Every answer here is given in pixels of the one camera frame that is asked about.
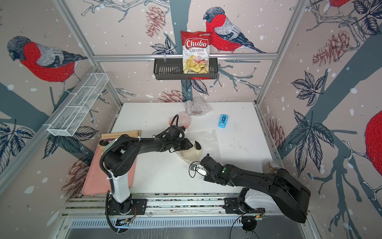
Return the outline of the blue tape dispenser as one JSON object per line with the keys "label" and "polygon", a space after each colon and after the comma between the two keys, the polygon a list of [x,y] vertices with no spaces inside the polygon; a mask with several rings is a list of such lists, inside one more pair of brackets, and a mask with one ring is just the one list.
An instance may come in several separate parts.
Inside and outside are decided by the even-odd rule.
{"label": "blue tape dispenser", "polygon": [[226,128],[228,121],[228,116],[227,115],[221,115],[218,123],[219,128]]}

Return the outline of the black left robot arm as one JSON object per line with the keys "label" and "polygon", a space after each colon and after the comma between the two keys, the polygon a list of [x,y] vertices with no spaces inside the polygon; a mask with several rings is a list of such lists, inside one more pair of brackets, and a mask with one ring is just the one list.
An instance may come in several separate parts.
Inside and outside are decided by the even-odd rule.
{"label": "black left robot arm", "polygon": [[179,126],[178,121],[179,115],[175,115],[167,129],[149,138],[123,134],[107,147],[100,158],[99,166],[109,180],[111,190],[107,192],[107,196],[111,196],[113,203],[124,207],[127,211],[130,210],[132,196],[129,191],[128,172],[139,154],[195,151],[200,155],[201,145],[195,140],[186,138],[186,128]]}

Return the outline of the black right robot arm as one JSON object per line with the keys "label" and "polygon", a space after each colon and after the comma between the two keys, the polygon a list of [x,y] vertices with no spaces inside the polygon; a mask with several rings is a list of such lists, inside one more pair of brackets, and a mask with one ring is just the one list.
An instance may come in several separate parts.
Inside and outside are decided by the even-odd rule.
{"label": "black right robot arm", "polygon": [[272,198],[277,208],[289,219],[305,223],[310,191],[285,169],[275,173],[261,173],[241,169],[232,164],[221,165],[208,154],[198,165],[191,166],[204,181],[222,186],[242,187],[237,198],[225,198],[224,209],[229,214],[260,213],[266,206],[250,202],[250,190],[262,192]]}

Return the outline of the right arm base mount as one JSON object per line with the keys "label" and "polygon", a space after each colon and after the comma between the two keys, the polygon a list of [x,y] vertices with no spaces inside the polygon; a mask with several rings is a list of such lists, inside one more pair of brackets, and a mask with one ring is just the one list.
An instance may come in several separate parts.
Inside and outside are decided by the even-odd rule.
{"label": "right arm base mount", "polygon": [[236,198],[224,198],[224,205],[222,206],[226,214],[248,214],[258,213],[264,214],[265,208],[252,208],[245,202],[245,196],[249,188],[243,188]]}

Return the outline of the cream plate with dark spot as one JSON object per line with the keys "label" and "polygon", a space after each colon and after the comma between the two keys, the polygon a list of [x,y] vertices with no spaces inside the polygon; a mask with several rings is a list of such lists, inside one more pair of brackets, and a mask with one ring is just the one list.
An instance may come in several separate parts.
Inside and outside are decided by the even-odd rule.
{"label": "cream plate with dark spot", "polygon": [[202,155],[201,145],[193,139],[191,140],[191,144],[193,145],[192,148],[177,152],[177,155],[186,163],[198,161]]}

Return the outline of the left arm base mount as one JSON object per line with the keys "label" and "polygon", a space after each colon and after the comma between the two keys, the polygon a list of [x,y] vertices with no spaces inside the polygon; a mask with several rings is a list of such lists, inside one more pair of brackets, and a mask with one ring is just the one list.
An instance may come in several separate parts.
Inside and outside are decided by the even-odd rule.
{"label": "left arm base mount", "polygon": [[122,203],[118,203],[113,197],[111,197],[106,203],[105,213],[109,216],[144,215],[147,202],[147,199],[130,198]]}

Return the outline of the stack of bubble wrap sheets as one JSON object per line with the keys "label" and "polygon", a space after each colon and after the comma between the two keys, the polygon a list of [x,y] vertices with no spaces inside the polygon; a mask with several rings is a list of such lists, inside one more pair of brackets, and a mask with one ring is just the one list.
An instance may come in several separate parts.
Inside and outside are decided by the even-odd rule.
{"label": "stack of bubble wrap sheets", "polygon": [[216,132],[214,130],[186,133],[186,138],[190,141],[193,139],[197,141],[202,147],[202,155],[198,161],[201,161],[207,154],[213,159],[221,159],[220,147]]}

